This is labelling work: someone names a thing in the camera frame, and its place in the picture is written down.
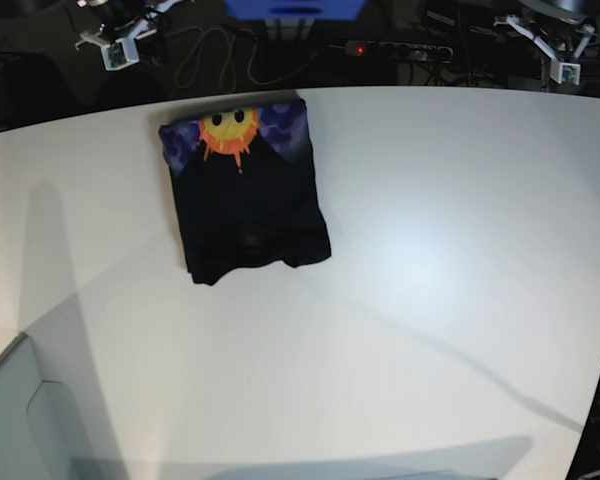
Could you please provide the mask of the grey side panel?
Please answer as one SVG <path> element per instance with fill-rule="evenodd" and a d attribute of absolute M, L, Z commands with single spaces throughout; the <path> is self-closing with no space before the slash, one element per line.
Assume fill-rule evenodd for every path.
<path fill-rule="evenodd" d="M 45 380 L 31 340 L 0 354 L 0 479 L 128 479 L 121 460 L 96 442 L 68 386 Z"/>

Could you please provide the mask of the white power strip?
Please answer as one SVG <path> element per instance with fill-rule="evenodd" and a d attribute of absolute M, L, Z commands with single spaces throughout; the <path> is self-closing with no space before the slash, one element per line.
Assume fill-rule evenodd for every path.
<path fill-rule="evenodd" d="M 352 40 L 346 42 L 344 50 L 349 56 L 398 62 L 448 64 L 454 57 L 451 47 L 426 43 Z"/>

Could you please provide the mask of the blue box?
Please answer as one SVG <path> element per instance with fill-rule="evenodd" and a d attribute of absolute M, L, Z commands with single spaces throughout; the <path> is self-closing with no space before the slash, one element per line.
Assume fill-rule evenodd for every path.
<path fill-rule="evenodd" d="M 240 20 L 308 18 L 354 20 L 365 0 L 225 0 L 227 13 Z"/>

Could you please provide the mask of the black T-shirt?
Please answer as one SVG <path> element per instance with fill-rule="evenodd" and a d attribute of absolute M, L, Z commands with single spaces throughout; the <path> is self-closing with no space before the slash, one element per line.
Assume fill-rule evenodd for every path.
<path fill-rule="evenodd" d="M 158 130 L 188 273 L 227 273 L 330 258 L 303 99 L 239 106 Z"/>

